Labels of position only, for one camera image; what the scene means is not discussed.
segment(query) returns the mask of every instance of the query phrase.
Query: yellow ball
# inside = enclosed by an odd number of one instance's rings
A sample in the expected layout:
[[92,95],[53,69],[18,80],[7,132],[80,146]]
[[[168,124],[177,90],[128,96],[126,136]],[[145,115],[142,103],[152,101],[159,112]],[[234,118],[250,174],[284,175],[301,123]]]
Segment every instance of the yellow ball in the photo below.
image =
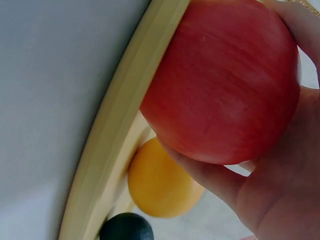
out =
[[180,167],[156,138],[134,156],[128,187],[135,204],[153,217],[173,218],[191,210],[204,188]]

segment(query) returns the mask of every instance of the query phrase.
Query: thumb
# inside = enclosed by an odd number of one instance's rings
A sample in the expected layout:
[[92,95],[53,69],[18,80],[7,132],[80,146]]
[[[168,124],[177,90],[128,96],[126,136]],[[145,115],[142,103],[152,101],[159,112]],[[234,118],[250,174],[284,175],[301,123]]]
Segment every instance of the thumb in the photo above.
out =
[[297,2],[264,0],[285,22],[299,47],[320,67],[320,18]]

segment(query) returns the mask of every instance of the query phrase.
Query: skin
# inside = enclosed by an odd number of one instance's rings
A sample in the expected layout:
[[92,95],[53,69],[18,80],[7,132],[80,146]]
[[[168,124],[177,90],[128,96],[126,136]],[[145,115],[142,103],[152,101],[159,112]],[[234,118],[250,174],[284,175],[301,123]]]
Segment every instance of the skin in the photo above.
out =
[[[286,23],[319,77],[320,19],[295,2],[264,3]],[[318,89],[301,88],[296,114],[282,139],[265,156],[242,165],[252,172],[249,177],[163,146],[198,183],[227,203],[259,240],[320,239]]]

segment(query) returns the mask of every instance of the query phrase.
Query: dark green ball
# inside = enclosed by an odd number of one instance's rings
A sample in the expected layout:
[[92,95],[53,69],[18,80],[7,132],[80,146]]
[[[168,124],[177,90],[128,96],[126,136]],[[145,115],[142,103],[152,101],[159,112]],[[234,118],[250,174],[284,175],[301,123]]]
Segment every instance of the dark green ball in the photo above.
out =
[[103,224],[100,240],[154,240],[154,233],[142,216],[126,212]]

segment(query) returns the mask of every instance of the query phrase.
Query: apple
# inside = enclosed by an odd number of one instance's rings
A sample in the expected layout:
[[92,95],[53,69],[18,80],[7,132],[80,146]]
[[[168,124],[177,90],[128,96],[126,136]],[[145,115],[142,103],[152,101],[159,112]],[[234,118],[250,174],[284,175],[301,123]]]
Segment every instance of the apple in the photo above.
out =
[[300,96],[297,44],[256,0],[194,0],[140,110],[161,140],[206,163],[259,158],[279,140]]

